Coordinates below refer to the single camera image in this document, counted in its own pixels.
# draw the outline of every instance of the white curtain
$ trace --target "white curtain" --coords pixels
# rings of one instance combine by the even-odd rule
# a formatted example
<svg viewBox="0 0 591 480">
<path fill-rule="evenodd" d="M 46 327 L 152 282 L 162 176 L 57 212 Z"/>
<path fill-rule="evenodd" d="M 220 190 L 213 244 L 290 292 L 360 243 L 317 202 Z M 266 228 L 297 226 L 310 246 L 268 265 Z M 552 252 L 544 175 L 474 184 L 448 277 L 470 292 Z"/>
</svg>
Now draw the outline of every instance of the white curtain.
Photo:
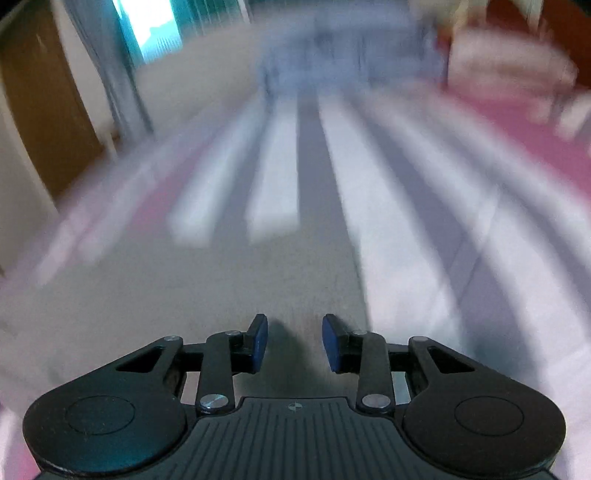
<svg viewBox="0 0 591 480">
<path fill-rule="evenodd" d="M 150 118 L 136 89 L 119 15 L 111 0 L 64 0 L 105 86 L 115 125 L 125 144 L 152 133 Z"/>
</svg>

